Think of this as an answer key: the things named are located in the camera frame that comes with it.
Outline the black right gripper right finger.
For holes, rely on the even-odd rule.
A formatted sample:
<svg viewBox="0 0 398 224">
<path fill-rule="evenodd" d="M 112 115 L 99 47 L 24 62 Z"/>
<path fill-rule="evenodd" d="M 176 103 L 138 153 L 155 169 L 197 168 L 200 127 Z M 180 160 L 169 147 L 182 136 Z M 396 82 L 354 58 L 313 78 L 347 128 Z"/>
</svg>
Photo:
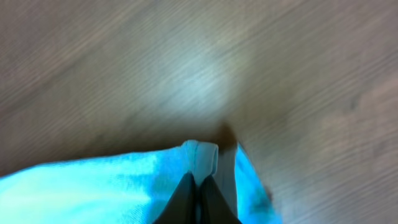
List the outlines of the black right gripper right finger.
<svg viewBox="0 0 398 224">
<path fill-rule="evenodd" d="M 241 224 L 209 175 L 199 188 L 200 224 Z"/>
</svg>

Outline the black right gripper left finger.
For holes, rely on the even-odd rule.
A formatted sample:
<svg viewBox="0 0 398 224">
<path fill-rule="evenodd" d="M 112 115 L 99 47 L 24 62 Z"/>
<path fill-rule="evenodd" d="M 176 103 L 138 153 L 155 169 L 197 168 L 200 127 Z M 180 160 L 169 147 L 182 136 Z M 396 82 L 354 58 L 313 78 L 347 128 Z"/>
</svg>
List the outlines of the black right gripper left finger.
<svg viewBox="0 0 398 224">
<path fill-rule="evenodd" d="M 192 224 L 196 222 L 196 183 L 191 172 L 180 180 L 154 224 Z"/>
</svg>

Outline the light blue printed t-shirt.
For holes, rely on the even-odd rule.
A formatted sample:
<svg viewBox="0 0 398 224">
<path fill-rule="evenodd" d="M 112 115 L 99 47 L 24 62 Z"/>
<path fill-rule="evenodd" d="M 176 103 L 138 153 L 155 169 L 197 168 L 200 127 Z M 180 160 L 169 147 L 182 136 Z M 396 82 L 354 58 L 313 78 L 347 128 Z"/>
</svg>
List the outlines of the light blue printed t-shirt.
<svg viewBox="0 0 398 224">
<path fill-rule="evenodd" d="M 216 198 L 242 223 L 280 223 L 240 145 L 220 153 L 189 140 L 171 149 L 33 166 L 1 179 L 2 223 L 154 223 L 184 175 L 197 193 L 210 180 Z"/>
</svg>

